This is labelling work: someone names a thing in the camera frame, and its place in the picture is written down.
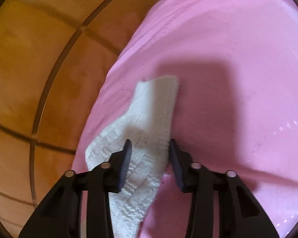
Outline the white knitted sweater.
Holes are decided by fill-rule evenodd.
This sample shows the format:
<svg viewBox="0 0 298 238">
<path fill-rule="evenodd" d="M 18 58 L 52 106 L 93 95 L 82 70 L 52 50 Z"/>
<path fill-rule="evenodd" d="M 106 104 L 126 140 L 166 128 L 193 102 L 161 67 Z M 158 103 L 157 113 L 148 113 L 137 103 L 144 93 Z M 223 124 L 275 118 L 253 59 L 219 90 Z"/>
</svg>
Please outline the white knitted sweater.
<svg viewBox="0 0 298 238">
<path fill-rule="evenodd" d="M 125 184 L 109 196 L 114 237 L 136 237 L 155 199 L 168 162 L 173 111 L 179 89 L 175 76 L 138 82 L 128 110 L 94 138 L 85 151 L 89 170 L 132 142 Z"/>
</svg>

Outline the pink bedspread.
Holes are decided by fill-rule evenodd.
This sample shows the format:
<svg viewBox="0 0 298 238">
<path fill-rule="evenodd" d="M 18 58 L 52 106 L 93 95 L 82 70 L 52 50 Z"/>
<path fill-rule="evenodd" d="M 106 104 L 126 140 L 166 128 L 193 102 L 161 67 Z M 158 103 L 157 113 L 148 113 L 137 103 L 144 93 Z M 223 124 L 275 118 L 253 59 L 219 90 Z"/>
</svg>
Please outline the pink bedspread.
<svg viewBox="0 0 298 238">
<path fill-rule="evenodd" d="M 109 70 L 73 167 L 129 108 L 138 82 L 175 76 L 170 139 L 236 171 L 280 237 L 298 221 L 298 8 L 292 0 L 160 0 Z M 167 164 L 136 237 L 183 237 L 190 196 Z"/>
</svg>

